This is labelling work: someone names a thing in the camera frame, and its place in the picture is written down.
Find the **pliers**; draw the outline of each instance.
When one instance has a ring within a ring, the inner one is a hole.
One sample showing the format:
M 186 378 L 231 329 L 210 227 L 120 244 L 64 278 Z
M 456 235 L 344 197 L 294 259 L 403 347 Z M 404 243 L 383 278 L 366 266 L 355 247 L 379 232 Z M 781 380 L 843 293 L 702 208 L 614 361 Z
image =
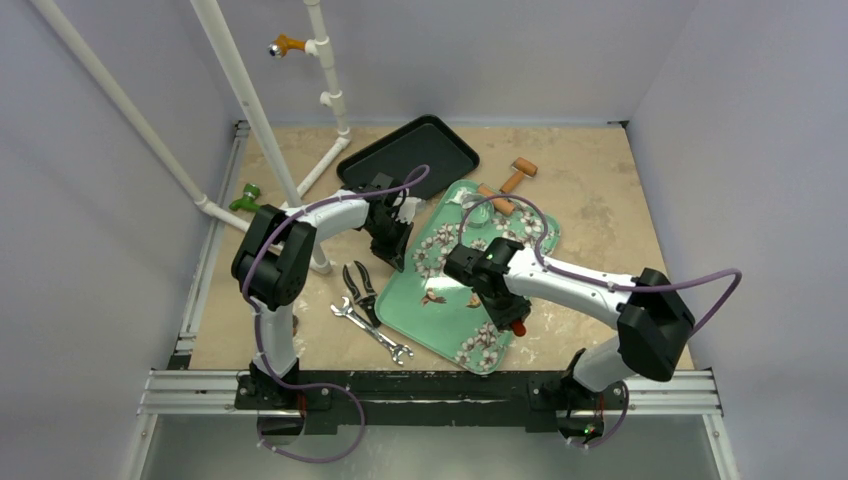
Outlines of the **pliers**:
M 365 265 L 356 260 L 354 260 L 353 263 L 356 265 L 356 269 L 359 270 L 359 274 L 362 276 L 362 284 L 365 286 L 365 296 L 360 293 L 359 288 L 357 288 L 356 284 L 353 283 L 353 277 L 350 276 L 350 271 L 347 269 L 347 265 L 342 268 L 342 278 L 344 279 L 348 290 L 350 290 L 351 295 L 353 295 L 353 303 L 362 307 L 362 309 L 365 310 L 365 314 L 368 315 L 368 320 L 371 321 L 371 325 L 374 328 L 378 328 L 383 324 L 383 322 L 377 318 L 377 312 L 374 310 L 374 304 L 377 303 L 377 292 L 375 292 L 374 287 L 371 286 L 371 276 L 368 275 L 368 270 L 365 269 Z

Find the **open-end wrench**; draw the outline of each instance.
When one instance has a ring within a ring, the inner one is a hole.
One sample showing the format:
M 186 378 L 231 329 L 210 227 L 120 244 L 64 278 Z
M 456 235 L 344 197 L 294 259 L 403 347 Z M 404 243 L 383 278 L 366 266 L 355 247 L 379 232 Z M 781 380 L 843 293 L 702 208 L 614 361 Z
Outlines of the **open-end wrench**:
M 404 353 L 410 358 L 414 356 L 409 347 L 406 345 L 399 345 L 391 338 L 383 335 L 379 330 L 372 327 L 367 320 L 356 313 L 356 310 L 353 309 L 353 305 L 350 303 L 349 298 L 342 297 L 342 300 L 344 300 L 344 305 L 342 305 L 341 308 L 335 305 L 330 305 L 330 310 L 332 310 L 333 315 L 337 317 L 347 317 L 348 320 L 355 323 L 356 326 L 365 330 L 368 335 L 371 335 L 371 338 L 377 340 L 380 345 L 386 347 L 386 350 L 392 354 L 392 360 L 394 360 L 394 362 L 398 365 L 403 366 L 403 360 L 400 359 L 400 356 Z

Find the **tabletop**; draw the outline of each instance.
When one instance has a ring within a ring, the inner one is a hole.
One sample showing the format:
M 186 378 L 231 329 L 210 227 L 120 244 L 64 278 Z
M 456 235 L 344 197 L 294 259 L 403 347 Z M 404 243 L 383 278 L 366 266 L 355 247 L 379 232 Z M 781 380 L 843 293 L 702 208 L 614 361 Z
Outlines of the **tabletop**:
M 354 128 L 353 141 L 312 189 L 304 202 L 320 200 L 339 189 L 335 165 L 346 156 L 387 135 L 396 127 Z M 562 226 L 562 236 L 550 256 L 606 272 L 638 275 L 644 267 L 665 271 L 645 196 L 636 172 L 630 145 L 619 127 L 459 127 L 456 133 L 480 155 L 479 167 L 465 178 L 497 188 L 512 173 L 510 165 L 524 157 L 538 173 L 514 190 L 536 203 Z M 330 148 L 333 128 L 282 127 L 275 129 L 283 155 L 296 183 Z M 245 183 L 262 189 L 260 204 L 279 206 L 285 195 L 251 134 L 238 173 L 235 197 Z M 414 239 L 438 204 L 441 194 L 428 200 L 416 215 Z M 252 214 L 240 212 L 242 218 Z M 227 228 L 213 268 L 200 330 L 191 358 L 191 369 L 247 368 L 255 351 L 252 317 L 241 298 L 238 283 L 230 276 L 230 263 L 243 234 Z M 321 244 L 333 265 L 329 275 L 310 272 L 306 286 L 294 302 L 300 320 L 294 337 L 302 369 L 397 370 L 388 352 L 346 319 L 329 309 L 349 295 L 341 277 L 342 265 L 362 262 L 377 292 L 392 275 L 390 266 L 371 255 L 370 236 L 347 231 Z M 564 369 L 574 352 L 597 345 L 613 330 L 581 313 L 533 300 L 525 323 L 527 334 L 507 348 L 500 370 Z M 410 370 L 458 370 L 459 367 L 387 326 L 381 331 L 415 351 L 403 367 Z M 691 368 L 688 351 L 678 368 Z

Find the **floor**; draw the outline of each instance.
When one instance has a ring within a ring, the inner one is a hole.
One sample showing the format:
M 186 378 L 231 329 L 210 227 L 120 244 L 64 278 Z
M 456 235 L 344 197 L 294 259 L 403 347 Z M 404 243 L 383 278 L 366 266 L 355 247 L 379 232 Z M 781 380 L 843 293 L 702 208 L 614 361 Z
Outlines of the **floor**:
M 353 141 L 341 158 L 394 128 L 354 128 Z M 468 179 L 497 188 L 509 177 L 509 166 L 519 156 L 539 167 L 537 176 L 525 180 L 515 193 L 535 201 L 562 225 L 562 238 L 553 257 L 607 272 L 638 274 L 644 267 L 665 270 L 630 146 L 621 128 L 461 127 L 454 130 L 480 154 L 480 167 Z M 306 176 L 336 138 L 333 128 L 286 127 L 275 129 L 275 134 L 296 182 Z M 246 182 L 261 187 L 260 203 L 280 205 L 285 201 L 252 134 L 238 175 L 236 197 L 241 196 L 241 187 Z M 334 164 L 304 200 L 319 200 L 340 186 Z M 411 238 L 415 238 L 438 200 L 437 196 L 428 201 L 427 209 L 416 216 L 417 228 Z M 251 214 L 239 215 L 249 219 Z M 234 229 L 228 228 L 224 233 L 191 359 L 192 369 L 243 369 L 254 353 L 250 312 L 229 273 L 241 239 L 242 233 Z M 370 255 L 368 243 L 367 234 L 350 231 L 322 244 L 334 271 L 328 276 L 310 273 L 303 293 L 294 304 L 301 321 L 295 336 L 301 368 L 400 368 L 391 362 L 382 347 L 329 311 L 330 303 L 338 301 L 346 291 L 340 275 L 342 264 L 354 259 L 365 263 L 378 292 L 388 281 L 390 267 Z M 526 325 L 527 335 L 517 338 L 507 349 L 501 370 L 563 369 L 576 350 L 596 345 L 614 334 L 594 319 L 545 301 L 534 301 Z M 407 369 L 458 370 L 453 363 L 412 340 L 390 329 L 384 333 L 415 350 L 415 359 L 407 363 Z M 684 352 L 678 368 L 692 368 L 688 351 Z

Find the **green tray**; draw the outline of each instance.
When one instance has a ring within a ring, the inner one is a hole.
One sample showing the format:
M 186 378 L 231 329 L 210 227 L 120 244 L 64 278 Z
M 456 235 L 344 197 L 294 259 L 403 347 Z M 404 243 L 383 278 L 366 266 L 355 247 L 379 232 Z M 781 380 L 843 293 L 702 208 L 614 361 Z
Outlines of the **green tray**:
M 462 219 L 458 204 L 447 203 L 459 188 L 471 192 L 477 184 L 459 180 L 448 187 L 427 225 L 406 252 L 406 269 L 395 272 L 377 298 L 377 316 L 391 328 L 430 350 L 480 375 L 495 371 L 503 361 L 512 332 L 498 332 L 471 288 L 442 273 L 445 257 L 456 245 Z M 553 250 L 559 240 L 559 223 L 546 215 L 550 233 L 542 251 Z M 524 242 L 532 248 L 541 231 L 535 212 L 516 202 L 506 217 L 495 211 L 482 227 L 467 227 L 463 243 L 485 250 L 497 237 Z

